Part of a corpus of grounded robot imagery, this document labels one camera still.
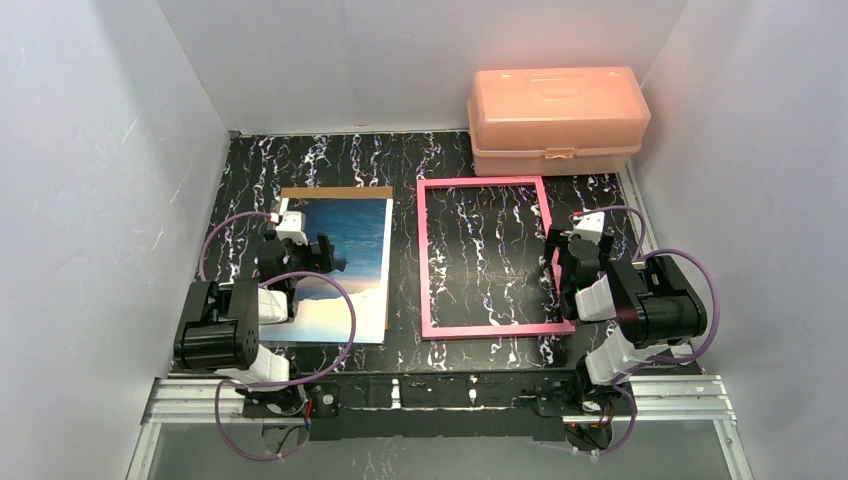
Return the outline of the pink wooden picture frame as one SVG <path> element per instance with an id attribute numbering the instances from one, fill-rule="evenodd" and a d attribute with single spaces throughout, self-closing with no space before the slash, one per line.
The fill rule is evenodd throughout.
<path id="1" fill-rule="evenodd" d="M 477 325 L 437 327 L 432 323 L 426 193 L 428 189 L 483 188 L 499 186 L 533 186 L 536 189 L 540 217 L 545 231 L 552 226 L 551 210 L 541 176 L 458 177 L 419 179 L 416 185 L 418 250 L 420 277 L 421 336 L 425 340 L 457 340 L 499 337 L 572 335 L 576 327 L 569 321 L 537 324 Z"/>

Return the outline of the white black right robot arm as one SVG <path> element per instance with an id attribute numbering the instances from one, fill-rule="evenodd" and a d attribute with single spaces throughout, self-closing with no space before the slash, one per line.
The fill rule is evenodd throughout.
<path id="1" fill-rule="evenodd" d="M 543 264 L 560 274 L 555 292 L 563 319 L 615 323 L 564 385 L 565 399 L 575 405 L 619 396 L 620 385 L 640 366 L 708 326 L 703 301 L 672 258 L 612 260 L 612 240 L 607 233 L 593 241 L 556 228 L 546 235 Z"/>

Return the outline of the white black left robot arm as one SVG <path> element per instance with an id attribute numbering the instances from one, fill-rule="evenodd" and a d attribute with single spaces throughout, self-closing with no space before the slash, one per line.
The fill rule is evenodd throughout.
<path id="1" fill-rule="evenodd" d="M 260 391 L 278 389 L 289 380 L 289 362 L 261 344 L 260 328 L 295 320 L 303 272 L 315 278 L 342 272 L 346 264 L 324 233 L 303 245 L 268 234 L 257 251 L 258 278 L 190 285 L 173 341 L 176 366 L 222 375 Z"/>

